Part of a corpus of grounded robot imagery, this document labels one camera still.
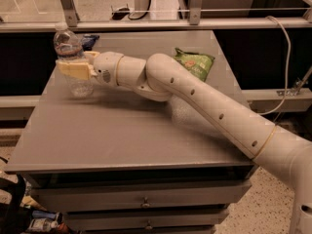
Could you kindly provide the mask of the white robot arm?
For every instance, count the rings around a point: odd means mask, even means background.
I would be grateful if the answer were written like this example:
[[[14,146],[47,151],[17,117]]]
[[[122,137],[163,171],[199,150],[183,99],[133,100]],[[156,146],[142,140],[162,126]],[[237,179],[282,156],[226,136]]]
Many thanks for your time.
[[[88,52],[85,58],[59,59],[56,66],[64,75],[82,80],[94,77],[155,101],[167,101],[173,95],[183,99],[247,157],[294,191],[289,234],[312,234],[311,141],[251,111],[164,54],[144,60]]]

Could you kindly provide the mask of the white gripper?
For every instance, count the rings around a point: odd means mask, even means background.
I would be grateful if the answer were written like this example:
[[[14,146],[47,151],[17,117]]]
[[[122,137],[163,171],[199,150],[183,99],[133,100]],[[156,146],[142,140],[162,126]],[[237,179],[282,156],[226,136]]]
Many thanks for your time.
[[[85,59],[77,59],[75,61],[60,60],[56,61],[56,67],[61,74],[81,79],[90,80],[92,77],[102,85],[117,87],[117,67],[121,58],[124,56],[120,53],[105,52],[99,53],[95,51],[86,51]]]

